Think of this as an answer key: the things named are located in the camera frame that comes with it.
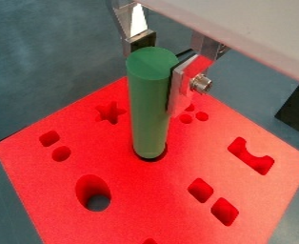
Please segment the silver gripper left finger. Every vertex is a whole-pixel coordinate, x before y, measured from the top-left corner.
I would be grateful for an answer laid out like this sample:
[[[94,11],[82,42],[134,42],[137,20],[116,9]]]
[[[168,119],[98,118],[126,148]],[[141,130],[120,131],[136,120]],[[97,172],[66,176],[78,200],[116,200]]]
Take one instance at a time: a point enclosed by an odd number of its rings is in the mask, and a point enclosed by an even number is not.
[[[122,55],[128,56],[136,50],[153,47],[156,32],[149,29],[145,10],[134,0],[105,0],[112,14],[122,43]]]

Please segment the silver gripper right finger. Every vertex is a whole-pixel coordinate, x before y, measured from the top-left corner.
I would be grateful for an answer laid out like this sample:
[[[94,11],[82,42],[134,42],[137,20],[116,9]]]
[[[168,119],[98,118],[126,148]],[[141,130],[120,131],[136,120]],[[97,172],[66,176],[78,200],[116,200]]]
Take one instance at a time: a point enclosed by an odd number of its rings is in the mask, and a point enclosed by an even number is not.
[[[230,48],[198,32],[192,33],[190,50],[180,56],[172,68],[166,112],[172,117],[189,107],[193,94],[205,94],[212,81],[206,70]]]

